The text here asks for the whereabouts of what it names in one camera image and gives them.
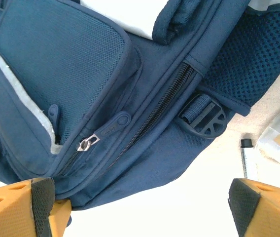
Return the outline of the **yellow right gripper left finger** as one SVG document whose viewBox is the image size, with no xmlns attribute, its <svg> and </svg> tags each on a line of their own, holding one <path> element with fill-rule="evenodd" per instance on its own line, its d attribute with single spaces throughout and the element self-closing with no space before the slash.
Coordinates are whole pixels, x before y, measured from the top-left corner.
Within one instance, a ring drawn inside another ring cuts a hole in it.
<svg viewBox="0 0 280 237">
<path fill-rule="evenodd" d="M 70 200 L 55 199 L 52 178 L 0 187 L 0 237 L 61 237 L 70 214 Z"/>
</svg>

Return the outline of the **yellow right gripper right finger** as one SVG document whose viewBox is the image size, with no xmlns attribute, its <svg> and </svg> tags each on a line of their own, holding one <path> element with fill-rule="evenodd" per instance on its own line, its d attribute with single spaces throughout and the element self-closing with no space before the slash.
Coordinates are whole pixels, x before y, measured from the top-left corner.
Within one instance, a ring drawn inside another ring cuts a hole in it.
<svg viewBox="0 0 280 237">
<path fill-rule="evenodd" d="M 235 178 L 229 207 L 240 237 L 280 237 L 280 188 Z"/>
</svg>

